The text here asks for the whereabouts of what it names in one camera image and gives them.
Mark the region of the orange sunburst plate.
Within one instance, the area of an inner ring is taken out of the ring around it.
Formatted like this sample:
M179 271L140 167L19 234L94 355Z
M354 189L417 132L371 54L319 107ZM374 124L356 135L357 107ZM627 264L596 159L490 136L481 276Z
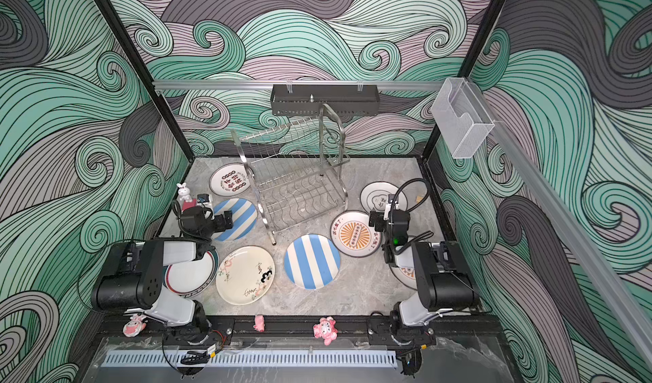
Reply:
M417 282L415 278L415 272L414 268L411 267L394 267L392 265L389 266L390 271L392 271L392 274L394 277L401 282L404 286L407 286L407 288L416 291L417 290Z
M368 225L368 213L346 211L330 225L329 236L336 248L348 257L368 257L382 242L382 234Z

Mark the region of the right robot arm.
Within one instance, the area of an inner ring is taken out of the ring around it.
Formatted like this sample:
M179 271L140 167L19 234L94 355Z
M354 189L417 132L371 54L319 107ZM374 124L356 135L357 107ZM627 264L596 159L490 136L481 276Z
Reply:
M436 318L477 305L479 294L470 276L458 270L450 245L431 241L431 230L410 235L409 212L372 211L368 224L383 236L381 249L390 269L412 275L415 293L392 309L392 335L405 335L409 329L426 327Z

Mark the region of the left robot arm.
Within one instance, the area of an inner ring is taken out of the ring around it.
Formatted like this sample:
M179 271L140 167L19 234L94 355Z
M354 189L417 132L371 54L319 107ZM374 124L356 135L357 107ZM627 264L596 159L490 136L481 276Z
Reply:
M113 244L95 281L92 309L129 315L123 330L127 336L137 335L148 318L167 328L190 325L201 334L211 328L193 297L217 275L212 235L233 228L233 213L192 206L176 215L180 237Z

